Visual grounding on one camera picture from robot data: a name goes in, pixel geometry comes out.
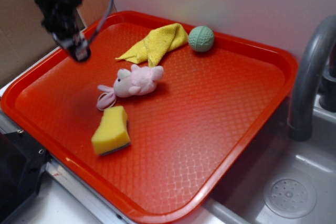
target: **tray rim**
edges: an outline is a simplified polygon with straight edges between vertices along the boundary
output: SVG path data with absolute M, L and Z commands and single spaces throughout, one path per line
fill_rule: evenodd
M 107 27 L 122 23 L 122 22 L 130 22 L 136 24 L 135 21 L 139 20 L 147 20 L 149 19 L 151 22 L 148 22 L 145 27 L 155 29 L 157 27 L 161 27 L 167 24 L 175 23 L 175 21 L 159 18 L 147 14 L 142 14 L 133 11 L 125 11 L 111 14 L 104 26 L 102 27 L 102 31 Z M 89 37 L 93 34 L 95 28 L 97 27 L 99 21 L 95 22 L 89 28 L 84 31 L 86 37 Z M 187 32 L 189 32 L 194 26 L 183 24 L 183 27 Z M 276 55 L 277 57 L 263 58 L 258 55 L 255 58 L 264 62 L 268 62 L 277 66 L 285 76 L 285 83 L 279 92 L 275 95 L 275 97 L 269 102 L 269 104 L 265 107 L 265 109 L 261 112 L 258 118 L 253 122 L 253 125 L 258 124 L 261 127 L 267 122 L 269 117 L 273 114 L 275 109 L 280 105 L 280 103 L 285 99 L 285 97 L 289 94 L 298 69 L 298 64 L 294 57 L 279 48 L 275 48 L 272 46 L 267 46 L 258 42 L 250 41 L 247 39 L 238 38 L 231 35 L 225 35 L 221 33 L 214 32 L 216 38 L 221 38 L 224 40 L 229 40 L 233 42 L 234 47 L 230 48 L 231 50 L 244 50 L 244 48 L 252 49 L 252 50 L 262 50 L 268 51 L 271 54 Z M 46 148 L 52 150 L 58 150 L 58 155 L 56 156 L 59 160 L 61 160 L 64 165 L 66 165 L 70 170 L 72 170 L 75 174 L 77 174 L 80 178 L 88 183 L 93 189 L 95 189 L 99 194 L 101 194 L 104 198 L 106 198 L 111 204 L 115 205 L 121 212 L 126 214 L 130 219 L 141 222 L 141 223 L 165 223 L 178 220 L 184 217 L 186 214 L 190 213 L 194 210 L 198 205 L 200 205 L 203 200 L 207 197 L 207 195 L 211 192 L 211 189 L 218 183 L 218 178 L 223 177 L 226 171 L 231 167 L 234 161 L 239 157 L 239 155 L 244 151 L 244 149 L 248 146 L 249 142 L 253 139 L 253 137 L 258 133 L 259 130 L 255 129 L 255 127 L 250 126 L 249 129 L 245 132 L 243 137 L 238 140 L 236 146 L 228 153 L 228 155 L 224 158 L 223 162 L 213 171 L 208 180 L 204 183 L 204 185 L 200 188 L 200 190 L 194 195 L 194 197 L 183 207 L 177 209 L 172 212 L 168 212 L 165 214 L 153 214 L 147 212 L 142 209 L 138 204 L 133 202 L 128 196 L 124 195 L 118 189 L 111 190 L 111 184 L 103 183 L 102 181 L 97 181 L 94 174 L 88 173 L 85 169 L 87 166 L 81 160 L 76 160 L 77 158 L 69 158 L 69 154 L 59 153 L 60 146 L 57 143 L 53 143 L 49 139 L 52 138 L 48 134 L 43 131 L 39 131 L 37 127 L 29 120 L 29 118 L 25 117 L 20 111 L 15 108 L 16 98 L 19 94 L 30 84 L 36 81 L 39 77 L 41 77 L 44 73 L 49 71 L 52 67 L 59 64 L 63 59 L 65 59 L 67 55 L 62 52 L 62 49 L 58 49 L 53 52 L 49 57 L 45 60 L 41 61 L 38 65 L 29 69 L 26 73 L 16 79 L 4 92 L 4 95 L 0 99 L 0 104 L 3 111 L 18 125 L 24 126 L 27 132 L 29 132 L 34 138 L 46 140 L 48 143 Z

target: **faucet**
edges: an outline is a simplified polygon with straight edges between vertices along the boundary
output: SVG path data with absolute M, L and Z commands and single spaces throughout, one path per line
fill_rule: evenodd
M 297 73 L 287 119 L 288 135 L 295 141 L 306 141 L 312 135 L 312 114 L 318 92 L 321 107 L 336 112 L 335 45 L 336 15 L 331 15 L 311 36 Z

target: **sponge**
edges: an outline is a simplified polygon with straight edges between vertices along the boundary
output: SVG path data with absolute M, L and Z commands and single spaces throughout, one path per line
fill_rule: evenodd
M 123 106 L 104 110 L 100 125 L 91 141 L 94 152 L 99 155 L 115 152 L 130 144 L 127 114 Z

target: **sink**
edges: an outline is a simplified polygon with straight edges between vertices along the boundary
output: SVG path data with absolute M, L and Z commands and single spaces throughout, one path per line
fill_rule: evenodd
M 227 223 L 336 223 L 336 114 L 314 108 L 312 138 L 295 142 L 288 106 L 286 99 L 211 193 L 237 217 Z

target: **orange tray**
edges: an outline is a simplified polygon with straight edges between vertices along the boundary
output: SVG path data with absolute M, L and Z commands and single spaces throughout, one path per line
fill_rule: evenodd
M 131 146 L 95 155 L 91 137 L 102 117 L 97 85 L 112 86 L 117 71 L 131 67 L 115 57 L 151 29 L 172 23 L 136 12 L 112 14 L 88 62 L 57 50 L 1 99 L 9 117 L 141 223 L 171 222 L 202 203 L 289 93 L 297 71 L 283 50 L 220 33 L 206 53 L 177 48 L 160 62 L 165 75 L 153 93 L 117 100 L 129 117 Z M 193 28 L 182 25 L 188 33 Z

